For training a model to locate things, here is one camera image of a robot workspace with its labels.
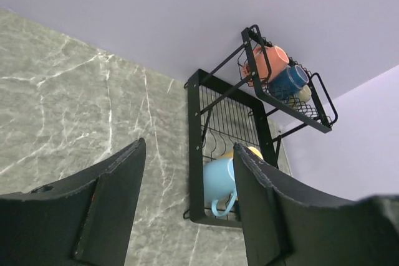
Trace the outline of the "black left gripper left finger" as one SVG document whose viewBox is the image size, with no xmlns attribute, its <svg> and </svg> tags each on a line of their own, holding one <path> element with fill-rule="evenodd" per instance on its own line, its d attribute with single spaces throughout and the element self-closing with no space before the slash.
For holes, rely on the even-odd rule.
<svg viewBox="0 0 399 266">
<path fill-rule="evenodd" d="M 1 196 L 2 265 L 123 265 L 146 160 L 139 139 L 30 192 Z"/>
</svg>

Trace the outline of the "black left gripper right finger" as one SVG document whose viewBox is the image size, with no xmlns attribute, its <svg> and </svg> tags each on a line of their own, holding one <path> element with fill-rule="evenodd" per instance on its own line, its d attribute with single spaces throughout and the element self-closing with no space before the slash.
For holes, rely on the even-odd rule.
<svg viewBox="0 0 399 266">
<path fill-rule="evenodd" d="M 398 264 L 398 196 L 333 196 L 240 144 L 233 166 L 249 265 Z"/>
</svg>

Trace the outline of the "light blue ceramic mug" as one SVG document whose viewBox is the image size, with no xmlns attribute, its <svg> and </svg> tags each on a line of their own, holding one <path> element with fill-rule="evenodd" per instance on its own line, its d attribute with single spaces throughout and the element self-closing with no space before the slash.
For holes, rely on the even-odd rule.
<svg viewBox="0 0 399 266">
<path fill-rule="evenodd" d="M 238 198 L 233 158 L 216 159 L 203 168 L 204 203 L 211 204 L 211 211 L 216 217 L 227 216 Z M 218 202 L 230 196 L 223 212 L 218 211 Z"/>
</svg>

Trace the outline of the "beige ceramic mug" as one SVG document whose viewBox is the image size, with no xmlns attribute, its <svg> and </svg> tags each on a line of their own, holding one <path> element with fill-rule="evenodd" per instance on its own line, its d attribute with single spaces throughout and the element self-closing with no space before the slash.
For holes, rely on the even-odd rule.
<svg viewBox="0 0 399 266">
<path fill-rule="evenodd" d="M 289 97 L 287 104 L 290 107 L 299 110 L 300 108 L 304 108 L 306 103 L 310 101 L 311 98 L 312 91 L 310 87 L 308 85 L 304 85 L 301 90 Z"/>
</svg>

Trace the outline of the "dark blue ceramic mug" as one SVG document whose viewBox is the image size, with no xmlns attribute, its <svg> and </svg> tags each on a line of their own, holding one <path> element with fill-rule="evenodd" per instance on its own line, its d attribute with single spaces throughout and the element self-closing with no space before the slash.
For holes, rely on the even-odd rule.
<svg viewBox="0 0 399 266">
<path fill-rule="evenodd" d="M 287 100 L 309 83 L 307 72 L 295 65 L 286 67 L 277 77 L 268 83 L 268 92 L 278 100 Z"/>
</svg>

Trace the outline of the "pink ceramic mug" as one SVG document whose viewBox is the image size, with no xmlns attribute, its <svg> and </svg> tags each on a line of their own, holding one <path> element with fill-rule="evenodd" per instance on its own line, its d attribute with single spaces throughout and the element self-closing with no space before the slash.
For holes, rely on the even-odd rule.
<svg viewBox="0 0 399 266">
<path fill-rule="evenodd" d="M 267 58 L 269 60 L 269 65 L 271 67 L 271 75 L 269 75 L 269 69 L 266 64 L 265 56 L 262 52 L 262 47 L 257 46 L 253 50 L 253 54 L 259 78 L 262 80 L 268 77 L 268 82 L 271 82 L 287 67 L 289 63 L 289 58 L 285 51 L 279 46 L 265 46 L 265 50 Z"/>
</svg>

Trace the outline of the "yellow ceramic mug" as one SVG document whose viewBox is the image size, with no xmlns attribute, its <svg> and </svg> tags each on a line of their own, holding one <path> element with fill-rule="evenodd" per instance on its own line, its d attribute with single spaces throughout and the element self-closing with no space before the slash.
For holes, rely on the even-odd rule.
<svg viewBox="0 0 399 266">
<path fill-rule="evenodd" d="M 248 149 L 250 151 L 252 151 L 257 157 L 263 159 L 261 152 L 257 148 L 252 147 L 252 146 L 248 146 Z M 233 157 L 234 157 L 234 151 L 231 150 L 230 152 L 227 152 L 227 153 L 221 155 L 219 158 L 220 159 L 225 159 L 225 158 L 233 158 Z"/>
</svg>

